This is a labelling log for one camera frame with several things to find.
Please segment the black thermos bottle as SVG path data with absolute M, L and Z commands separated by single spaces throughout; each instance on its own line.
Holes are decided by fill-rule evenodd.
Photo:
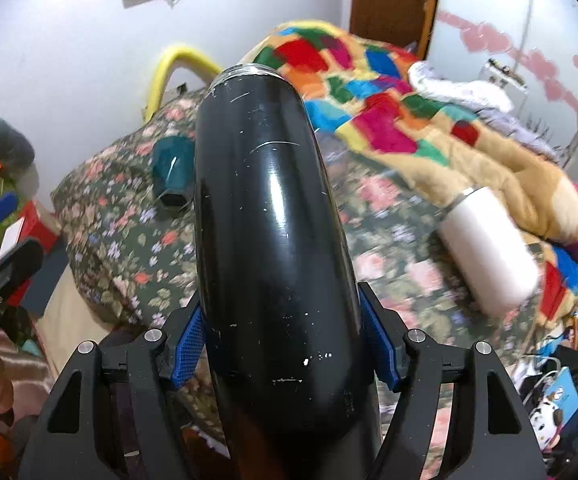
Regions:
M 242 479 L 362 479 L 380 444 L 359 293 L 297 90 L 236 65 L 201 101 L 196 260 L 209 366 Z

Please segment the white thermos cup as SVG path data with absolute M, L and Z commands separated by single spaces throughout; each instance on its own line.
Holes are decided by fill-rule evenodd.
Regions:
M 483 314 L 505 318 L 535 292 L 538 265 L 490 188 L 465 188 L 444 208 L 438 236 Z

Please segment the dark green faceted cup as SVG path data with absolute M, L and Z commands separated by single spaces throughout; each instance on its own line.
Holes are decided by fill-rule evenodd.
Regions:
M 155 142 L 151 176 L 155 200 L 164 208 L 182 210 L 193 200 L 195 142 L 187 136 L 165 136 Z

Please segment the red paper bag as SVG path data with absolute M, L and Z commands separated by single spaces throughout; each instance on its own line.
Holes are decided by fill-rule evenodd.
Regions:
M 54 214 L 38 200 L 28 200 L 18 219 L 3 235 L 0 261 L 11 252 L 30 243 L 15 259 L 17 288 L 7 297 L 6 304 L 19 307 L 32 283 L 32 276 L 41 270 L 44 259 L 58 242 L 60 228 Z

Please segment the floral bed sheet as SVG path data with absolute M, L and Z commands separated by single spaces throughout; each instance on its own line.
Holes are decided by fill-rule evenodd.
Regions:
M 151 155 L 160 139 L 193 136 L 200 98 L 189 92 L 165 104 L 53 192 L 76 288 L 105 322 L 159 327 L 196 288 L 193 211 L 157 204 Z M 344 152 L 327 170 L 355 275 L 382 306 L 442 344 L 490 341 L 514 367 L 532 338 L 538 299 L 505 318 L 482 315 L 438 238 L 438 208 L 361 155 Z

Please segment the white grey crumpled cloth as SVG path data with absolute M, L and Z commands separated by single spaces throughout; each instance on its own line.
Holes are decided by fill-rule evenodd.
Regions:
M 545 139 L 545 133 L 538 133 L 525 127 L 513 104 L 501 88 L 482 79 L 453 81 L 441 77 L 427 61 L 418 61 L 408 68 L 409 84 L 420 96 L 434 101 L 456 104 L 471 110 L 485 125 L 522 144 L 535 154 L 552 162 L 558 162 L 559 155 Z

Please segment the small white cabinet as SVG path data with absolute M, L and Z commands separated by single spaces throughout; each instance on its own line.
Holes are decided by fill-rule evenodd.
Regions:
M 528 86 L 524 79 L 509 66 L 499 64 L 494 58 L 489 58 L 481 68 L 479 78 L 504 90 L 516 112 L 520 112 L 524 107 L 528 99 Z

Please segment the colourful patchwork blanket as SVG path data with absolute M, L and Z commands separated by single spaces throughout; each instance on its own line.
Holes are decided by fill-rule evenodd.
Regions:
M 327 22 L 294 21 L 244 59 L 284 76 L 316 129 L 395 170 L 432 204 L 446 206 L 471 185 L 490 188 L 526 240 L 543 247 L 539 324 L 578 307 L 578 189 L 553 162 L 467 108 L 415 91 L 407 75 L 415 55 Z

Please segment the frosted sliding wardrobe doors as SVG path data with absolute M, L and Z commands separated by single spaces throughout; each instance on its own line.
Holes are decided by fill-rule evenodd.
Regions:
M 577 130 L 576 0 L 438 0 L 427 58 L 453 81 L 475 80 L 488 60 L 514 70 L 528 94 L 515 109 L 555 148 Z

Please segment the brown wooden door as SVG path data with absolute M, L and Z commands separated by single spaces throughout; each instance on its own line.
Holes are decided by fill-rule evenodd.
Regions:
M 437 4 L 438 0 L 351 0 L 350 32 L 408 47 L 424 58 Z

